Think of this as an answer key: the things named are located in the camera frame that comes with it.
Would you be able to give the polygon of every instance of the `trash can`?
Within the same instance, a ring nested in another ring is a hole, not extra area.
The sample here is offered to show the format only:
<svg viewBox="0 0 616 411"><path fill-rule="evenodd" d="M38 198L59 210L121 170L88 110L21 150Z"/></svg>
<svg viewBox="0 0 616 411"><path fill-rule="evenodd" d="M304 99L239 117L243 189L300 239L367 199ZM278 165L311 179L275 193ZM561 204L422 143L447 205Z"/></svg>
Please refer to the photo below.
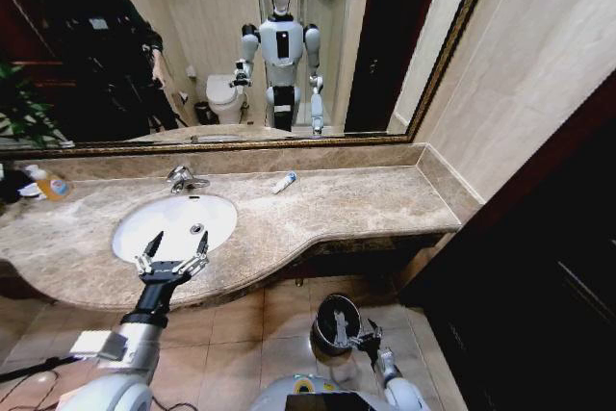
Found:
<svg viewBox="0 0 616 411"><path fill-rule="evenodd" d="M342 342L337 339L340 320L344 320L345 324ZM343 294L330 294L319 306L311 337L323 353L336 356L352 349L348 339L359 336L360 329L359 310L350 298Z"/></svg>
<svg viewBox="0 0 616 411"><path fill-rule="evenodd" d="M218 124L218 116L210 109L210 104L207 101L195 103L194 112L201 125Z"/></svg>

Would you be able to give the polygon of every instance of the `tile floor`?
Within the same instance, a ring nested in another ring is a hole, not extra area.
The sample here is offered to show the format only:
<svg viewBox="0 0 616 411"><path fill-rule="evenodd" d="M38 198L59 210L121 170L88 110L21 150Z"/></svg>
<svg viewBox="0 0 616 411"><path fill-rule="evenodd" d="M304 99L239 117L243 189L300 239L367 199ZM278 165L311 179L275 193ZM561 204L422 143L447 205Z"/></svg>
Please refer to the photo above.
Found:
<svg viewBox="0 0 616 411"><path fill-rule="evenodd" d="M283 281L216 308L171 312L151 384L154 395L167 406L187 401L200 411L245 410L274 379L303 372L382 396L366 354L353 351L329 358L311 347L316 310L324 297L336 292L351 296L363 317L383 327L383 346L392 348L398 367L420 388L433 411L466 410L424 315L399 305L391 282L358 277L306 279L302 287ZM5 355L0 372L62 356L81 330L108 329L121 317L62 304L14 303L22 304L17 310L21 318L30 310L34 320ZM10 312L0 304L0 336ZM99 374L92 360L58 367L56 372L60 379L47 397L55 377L36 374L0 402L0 411L18 405L44 408ZM0 399L15 384L0 384Z"/></svg>

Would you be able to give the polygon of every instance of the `yellow sticker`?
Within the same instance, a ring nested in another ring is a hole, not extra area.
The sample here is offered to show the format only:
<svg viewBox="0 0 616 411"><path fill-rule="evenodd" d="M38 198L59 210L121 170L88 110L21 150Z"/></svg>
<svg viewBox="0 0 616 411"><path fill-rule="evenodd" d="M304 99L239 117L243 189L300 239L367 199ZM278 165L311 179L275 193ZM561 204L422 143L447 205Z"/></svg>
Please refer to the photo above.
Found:
<svg viewBox="0 0 616 411"><path fill-rule="evenodd" d="M313 394L315 392L315 386L312 382L306 378L299 379L293 387L295 394Z"/></svg>

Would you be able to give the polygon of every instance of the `chrome faucet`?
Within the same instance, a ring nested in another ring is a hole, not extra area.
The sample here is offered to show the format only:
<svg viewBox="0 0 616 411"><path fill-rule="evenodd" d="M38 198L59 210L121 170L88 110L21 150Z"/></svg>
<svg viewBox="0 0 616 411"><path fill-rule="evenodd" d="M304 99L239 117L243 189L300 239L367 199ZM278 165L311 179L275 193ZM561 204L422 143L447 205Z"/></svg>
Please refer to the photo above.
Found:
<svg viewBox="0 0 616 411"><path fill-rule="evenodd" d="M210 181L205 178L196 178L191 174L188 167L178 166L167 176L167 181L172 183L171 192L179 194L185 188L192 190L195 188L205 188L210 185Z"/></svg>

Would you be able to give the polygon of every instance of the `orange bottle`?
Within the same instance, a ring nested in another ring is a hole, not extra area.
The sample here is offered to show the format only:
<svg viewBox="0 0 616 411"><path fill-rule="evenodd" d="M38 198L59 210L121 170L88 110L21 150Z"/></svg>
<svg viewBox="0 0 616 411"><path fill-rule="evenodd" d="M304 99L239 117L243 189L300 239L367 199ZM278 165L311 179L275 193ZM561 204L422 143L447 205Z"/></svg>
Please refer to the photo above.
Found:
<svg viewBox="0 0 616 411"><path fill-rule="evenodd" d="M52 201L60 201L70 193L70 185L58 175L47 172L37 165L27 166L30 177L40 190Z"/></svg>

